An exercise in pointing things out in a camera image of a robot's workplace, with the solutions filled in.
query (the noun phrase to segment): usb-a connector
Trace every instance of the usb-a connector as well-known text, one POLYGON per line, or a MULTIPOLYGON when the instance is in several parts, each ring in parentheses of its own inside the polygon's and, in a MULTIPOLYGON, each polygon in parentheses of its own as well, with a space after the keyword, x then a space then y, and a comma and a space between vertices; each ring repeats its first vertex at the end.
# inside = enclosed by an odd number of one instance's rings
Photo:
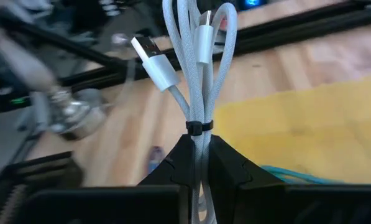
POLYGON ((143 62, 150 57, 162 54, 155 42, 148 37, 134 37, 131 44, 143 62))
POLYGON ((131 44, 141 58, 142 66, 160 91, 179 84, 180 79, 173 66, 153 40, 147 37, 134 37, 131 44))

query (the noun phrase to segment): teal cable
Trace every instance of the teal cable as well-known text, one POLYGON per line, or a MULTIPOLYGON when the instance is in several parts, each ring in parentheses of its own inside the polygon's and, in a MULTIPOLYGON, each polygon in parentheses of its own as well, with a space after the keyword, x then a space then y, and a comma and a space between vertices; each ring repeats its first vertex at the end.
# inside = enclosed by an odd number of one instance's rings
POLYGON ((275 177, 279 178, 280 180, 285 181, 288 184, 305 184, 305 183, 308 183, 308 184, 343 184, 343 182, 340 182, 340 181, 323 179, 323 178, 315 177, 313 175, 302 174, 299 172, 295 172, 292 170, 287 170, 287 169, 283 169, 279 167, 274 167, 274 166, 261 166, 261 168, 273 174, 275 177))

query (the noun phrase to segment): yellow cloth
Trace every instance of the yellow cloth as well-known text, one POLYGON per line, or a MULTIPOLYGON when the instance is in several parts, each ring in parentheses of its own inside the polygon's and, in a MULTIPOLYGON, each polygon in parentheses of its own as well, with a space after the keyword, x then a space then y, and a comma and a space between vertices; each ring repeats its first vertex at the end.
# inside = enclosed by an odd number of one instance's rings
POLYGON ((371 77, 224 105, 214 123, 256 164, 371 182, 371 77))

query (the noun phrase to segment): black 3d printed holder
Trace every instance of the black 3d printed holder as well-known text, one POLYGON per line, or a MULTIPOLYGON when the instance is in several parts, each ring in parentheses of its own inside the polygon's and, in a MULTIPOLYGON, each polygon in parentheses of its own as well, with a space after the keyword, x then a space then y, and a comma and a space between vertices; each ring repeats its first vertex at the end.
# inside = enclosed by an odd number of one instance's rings
MULTIPOLYGON (((191 223, 195 146, 182 135, 138 186, 48 189, 15 223, 191 223)), ((371 223, 371 185, 290 185, 212 136, 209 183, 218 224, 371 223)))

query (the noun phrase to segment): cable holder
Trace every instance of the cable holder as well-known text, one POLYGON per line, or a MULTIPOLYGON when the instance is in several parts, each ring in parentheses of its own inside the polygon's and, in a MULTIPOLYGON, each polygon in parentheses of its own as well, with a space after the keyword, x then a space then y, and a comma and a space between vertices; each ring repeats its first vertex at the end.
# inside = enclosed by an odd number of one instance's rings
POLYGON ((213 120, 205 124, 200 121, 187 121, 185 124, 190 136, 200 136, 203 131, 210 131, 214 127, 213 120))

